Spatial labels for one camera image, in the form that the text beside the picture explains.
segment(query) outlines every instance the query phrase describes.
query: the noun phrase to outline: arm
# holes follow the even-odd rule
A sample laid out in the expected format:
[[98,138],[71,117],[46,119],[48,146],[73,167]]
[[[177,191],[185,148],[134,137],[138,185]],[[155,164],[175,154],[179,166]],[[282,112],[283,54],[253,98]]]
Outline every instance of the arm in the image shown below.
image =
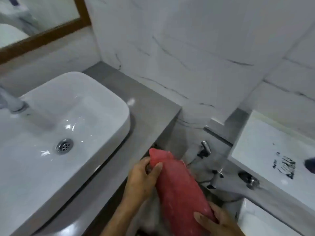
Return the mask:
[[219,224],[208,219],[206,216],[195,212],[195,220],[206,230],[211,232],[213,236],[245,236],[242,230],[239,228],[236,222],[234,222],[229,214],[221,209],[216,204],[209,202],[211,209],[215,213],[215,217],[218,219]]
[[162,163],[158,163],[151,173],[147,174],[145,168],[149,161],[149,157],[142,159],[130,171],[123,199],[100,236],[124,236],[126,234],[132,218],[142,203],[151,195],[163,167]]

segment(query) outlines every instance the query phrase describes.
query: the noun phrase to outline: chrome faucet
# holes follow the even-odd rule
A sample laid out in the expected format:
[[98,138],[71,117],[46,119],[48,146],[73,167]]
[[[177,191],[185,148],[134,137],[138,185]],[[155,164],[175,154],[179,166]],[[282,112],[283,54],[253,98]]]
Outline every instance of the chrome faucet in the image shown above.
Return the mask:
[[28,108],[28,104],[21,99],[11,95],[4,87],[0,85],[0,109],[7,108],[10,113],[18,114]]

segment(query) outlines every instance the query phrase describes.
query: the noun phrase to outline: mirror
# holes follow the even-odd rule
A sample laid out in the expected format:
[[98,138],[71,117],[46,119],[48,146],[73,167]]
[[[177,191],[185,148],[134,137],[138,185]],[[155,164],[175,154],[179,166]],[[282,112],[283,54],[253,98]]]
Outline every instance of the mirror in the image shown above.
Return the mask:
[[0,64],[90,24],[84,0],[0,0]]

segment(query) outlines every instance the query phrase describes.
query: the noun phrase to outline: red silicone object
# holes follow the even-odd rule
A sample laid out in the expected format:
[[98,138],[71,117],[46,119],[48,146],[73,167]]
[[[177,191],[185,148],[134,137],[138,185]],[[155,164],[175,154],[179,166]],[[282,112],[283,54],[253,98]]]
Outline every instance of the red silicone object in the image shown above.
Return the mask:
[[194,219],[200,212],[217,222],[202,190],[190,175],[183,161],[174,159],[167,151],[151,148],[150,166],[163,162],[156,188],[164,216],[170,222],[174,236],[202,236],[209,232]]

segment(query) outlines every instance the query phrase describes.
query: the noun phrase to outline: toilet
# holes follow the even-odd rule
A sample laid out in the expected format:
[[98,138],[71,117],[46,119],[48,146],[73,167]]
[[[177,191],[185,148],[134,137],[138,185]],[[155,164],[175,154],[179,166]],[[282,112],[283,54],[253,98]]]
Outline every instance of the toilet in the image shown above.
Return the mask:
[[225,203],[223,208],[237,221],[246,236],[301,236],[246,198]]
[[0,48],[19,42],[28,37],[29,35],[14,26],[0,24]]

